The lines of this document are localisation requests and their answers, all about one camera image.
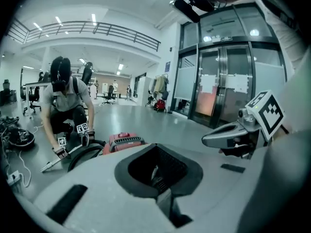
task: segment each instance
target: recessed light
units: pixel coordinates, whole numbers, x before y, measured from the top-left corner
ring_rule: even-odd
[[[40,28],[38,24],[36,24],[36,23],[34,22],[34,25],[35,25],[40,31],[42,31],[42,28]]]
[[[205,37],[203,38],[203,40],[204,40],[205,42],[208,42],[208,41],[211,41],[212,38],[211,38],[210,36],[205,36]]]
[[[60,26],[63,26],[61,20],[59,19],[59,17],[55,17],[56,18],[56,21],[59,23]]]
[[[93,25],[96,26],[96,17],[95,14],[92,14]]]
[[[251,36],[259,36],[259,30],[253,29],[253,30],[251,30],[251,32],[249,32],[249,34],[250,34]]]

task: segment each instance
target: vr headset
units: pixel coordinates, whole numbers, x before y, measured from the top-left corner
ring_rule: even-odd
[[[212,12],[215,10],[215,4],[208,0],[189,0],[186,3],[184,0],[173,0],[170,2],[170,6],[176,11],[185,15],[190,21],[198,23],[200,16],[193,10],[193,6],[206,12]]]
[[[64,91],[66,89],[66,84],[69,82],[69,78],[68,80],[60,80],[60,74],[59,74],[59,69],[60,66],[62,65],[62,62],[60,62],[58,69],[57,69],[57,80],[56,81],[52,81],[52,87],[53,87],[53,92],[58,92],[58,91]]]

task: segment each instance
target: railing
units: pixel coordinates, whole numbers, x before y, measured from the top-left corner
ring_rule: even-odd
[[[28,30],[17,19],[14,19],[7,35],[17,42],[24,44],[40,39],[42,37],[47,37],[46,35],[51,36],[58,34],[69,34],[70,32],[86,32],[92,34],[101,33],[106,36],[110,35],[120,37],[126,40],[130,40],[134,43],[145,45],[156,50],[157,52],[159,50],[159,45],[161,44],[161,42],[158,40],[153,39],[143,33],[105,22],[96,22],[96,25],[93,25],[92,21],[66,21],[62,22],[61,25],[59,23],[45,25],[41,27],[41,29],[42,30]]]

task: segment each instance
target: red bag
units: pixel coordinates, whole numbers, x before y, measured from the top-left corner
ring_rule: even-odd
[[[158,110],[165,110],[165,102],[162,99],[159,99],[156,103],[156,109]]]
[[[146,144],[144,139],[137,136],[136,134],[130,133],[114,134],[109,137],[109,144],[105,145],[103,155],[144,144]]]

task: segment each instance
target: doorway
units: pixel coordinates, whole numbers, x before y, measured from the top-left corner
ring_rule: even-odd
[[[237,120],[252,93],[252,61],[248,45],[200,51],[190,119],[212,129]]]

